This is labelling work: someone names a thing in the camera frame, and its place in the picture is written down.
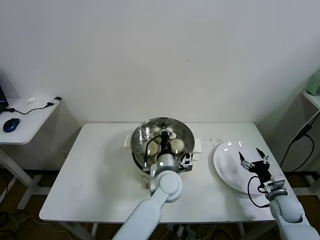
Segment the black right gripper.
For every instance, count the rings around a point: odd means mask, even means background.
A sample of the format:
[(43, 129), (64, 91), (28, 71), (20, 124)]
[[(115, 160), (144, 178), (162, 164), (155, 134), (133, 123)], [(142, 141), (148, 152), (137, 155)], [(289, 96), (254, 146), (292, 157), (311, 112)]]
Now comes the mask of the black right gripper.
[(271, 174), (269, 172), (270, 163), (269, 163), (269, 156), (265, 155), (265, 153), (260, 150), (259, 148), (256, 148), (257, 153), (261, 157), (261, 160), (255, 161), (252, 164), (245, 160), (242, 153), (239, 151), (239, 159), (240, 159), (240, 165), (246, 169), (247, 171), (250, 169), (251, 173), (254, 173), (257, 175), (260, 182), (268, 182), (271, 179)]

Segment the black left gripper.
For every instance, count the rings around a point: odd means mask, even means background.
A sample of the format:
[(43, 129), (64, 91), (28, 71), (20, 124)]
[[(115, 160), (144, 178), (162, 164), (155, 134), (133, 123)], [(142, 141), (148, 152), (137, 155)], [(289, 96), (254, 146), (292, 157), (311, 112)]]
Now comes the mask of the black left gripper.
[(172, 146), (170, 144), (170, 136), (167, 131), (166, 126), (161, 127), (160, 134), (161, 142), (160, 142), (160, 153), (161, 154), (169, 154), (172, 153)]

